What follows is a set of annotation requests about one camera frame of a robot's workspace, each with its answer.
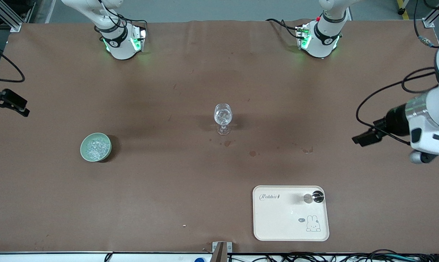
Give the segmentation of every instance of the glass base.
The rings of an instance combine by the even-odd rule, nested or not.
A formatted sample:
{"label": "glass base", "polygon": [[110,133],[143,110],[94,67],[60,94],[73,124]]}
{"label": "glass base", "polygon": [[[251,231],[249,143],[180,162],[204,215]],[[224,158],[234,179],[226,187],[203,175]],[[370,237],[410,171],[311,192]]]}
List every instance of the glass base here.
{"label": "glass base", "polygon": [[226,136],[231,132],[231,129],[228,126],[218,126],[217,131],[221,136]]}

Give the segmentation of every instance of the brown tablecloth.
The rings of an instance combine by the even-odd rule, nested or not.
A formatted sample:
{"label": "brown tablecloth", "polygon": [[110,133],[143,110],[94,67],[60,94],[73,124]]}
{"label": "brown tablecloth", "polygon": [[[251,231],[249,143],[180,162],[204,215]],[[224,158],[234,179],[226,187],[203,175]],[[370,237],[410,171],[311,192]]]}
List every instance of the brown tablecloth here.
{"label": "brown tablecloth", "polygon": [[[27,79],[0,90],[31,113],[0,110],[0,251],[201,251],[225,240],[240,252],[439,253],[439,158],[417,166],[390,138],[351,141],[366,131],[361,100],[433,65],[410,21],[348,22],[323,60],[269,22],[149,24],[145,53],[127,61],[92,27],[25,24],[9,38],[5,54]],[[0,77],[16,75],[1,62]],[[411,97],[384,91],[361,117]],[[218,103],[233,110],[228,136],[215,131]],[[111,135],[106,163],[79,154],[93,132]],[[260,184],[321,186],[329,239],[256,240]]]}

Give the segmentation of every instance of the green bowl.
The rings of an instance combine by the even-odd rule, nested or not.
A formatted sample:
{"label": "green bowl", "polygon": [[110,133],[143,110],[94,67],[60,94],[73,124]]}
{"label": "green bowl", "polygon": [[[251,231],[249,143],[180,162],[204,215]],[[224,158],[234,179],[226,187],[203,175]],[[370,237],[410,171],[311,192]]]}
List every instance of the green bowl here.
{"label": "green bowl", "polygon": [[[98,156],[97,158],[95,158],[95,157],[89,156],[88,152],[87,152],[89,143],[91,143],[92,141],[109,143],[110,147],[107,150],[107,152],[105,151],[105,153],[103,153],[100,156]],[[87,160],[88,162],[102,161],[102,160],[106,159],[110,155],[110,153],[111,153],[111,140],[107,135],[105,135],[103,133],[93,133],[93,134],[87,136],[82,141],[82,144],[80,144],[80,155],[83,157],[83,159]]]}

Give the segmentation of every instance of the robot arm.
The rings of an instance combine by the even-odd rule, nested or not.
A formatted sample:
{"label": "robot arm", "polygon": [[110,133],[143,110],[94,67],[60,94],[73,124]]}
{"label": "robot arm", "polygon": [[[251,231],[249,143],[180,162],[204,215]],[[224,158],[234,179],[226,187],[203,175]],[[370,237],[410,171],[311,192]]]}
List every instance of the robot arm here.
{"label": "robot arm", "polygon": [[114,58],[125,60],[143,50],[146,30],[122,19],[114,9],[119,8],[123,0],[62,0],[90,19],[103,36],[106,50]]}
{"label": "robot arm", "polygon": [[347,7],[360,1],[362,0],[320,0],[319,2],[326,17],[332,20],[339,20],[344,18],[344,12],[346,12]]}
{"label": "robot arm", "polygon": [[297,28],[297,36],[300,37],[297,46],[311,56],[324,58],[336,48],[341,29],[347,21],[347,7],[361,0],[319,1],[324,12],[317,20]]}
{"label": "robot arm", "polygon": [[[435,56],[435,74],[439,84],[439,49]],[[373,123],[378,129],[394,135],[410,135],[411,162],[429,163],[439,155],[439,86],[391,109],[384,118]],[[370,129],[352,140],[368,146],[381,141],[384,135]]]}

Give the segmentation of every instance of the stain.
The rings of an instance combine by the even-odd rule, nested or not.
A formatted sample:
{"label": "stain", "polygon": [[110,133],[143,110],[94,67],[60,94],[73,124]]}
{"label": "stain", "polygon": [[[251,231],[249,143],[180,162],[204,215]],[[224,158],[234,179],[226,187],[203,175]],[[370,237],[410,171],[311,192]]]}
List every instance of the stain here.
{"label": "stain", "polygon": [[305,148],[302,148],[302,151],[303,151],[304,153],[306,153],[306,154],[311,154],[311,153],[313,153],[313,147],[311,147],[310,150],[307,150],[307,149],[305,149]]}

